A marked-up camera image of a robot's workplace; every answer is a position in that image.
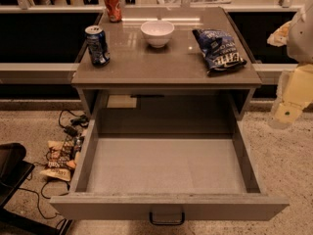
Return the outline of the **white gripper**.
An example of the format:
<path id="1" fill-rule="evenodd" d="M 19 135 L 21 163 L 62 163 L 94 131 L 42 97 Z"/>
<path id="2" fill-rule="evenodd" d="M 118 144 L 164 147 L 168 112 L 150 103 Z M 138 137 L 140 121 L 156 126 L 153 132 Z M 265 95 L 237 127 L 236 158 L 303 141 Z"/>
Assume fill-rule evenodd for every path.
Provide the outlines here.
<path id="1" fill-rule="evenodd" d="M 290 25 L 290 22 L 281 25 L 270 34 L 267 43 L 276 47 L 286 45 Z M 276 95 L 269 125 L 276 129 L 286 129 L 313 102 L 313 65 L 300 63 L 292 71 L 284 70 L 278 82 Z"/>

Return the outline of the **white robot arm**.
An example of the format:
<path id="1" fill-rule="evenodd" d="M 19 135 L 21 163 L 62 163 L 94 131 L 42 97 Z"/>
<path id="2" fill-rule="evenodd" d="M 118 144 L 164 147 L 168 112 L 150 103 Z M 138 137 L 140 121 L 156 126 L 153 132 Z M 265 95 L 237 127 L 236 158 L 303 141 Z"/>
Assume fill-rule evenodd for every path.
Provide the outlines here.
<path id="1" fill-rule="evenodd" d="M 285 129 L 313 102 L 313 0 L 307 0 L 291 21 L 271 33 L 267 43 L 286 45 L 288 56 L 297 61 L 294 70 L 280 75 L 271 110 L 270 125 Z"/>

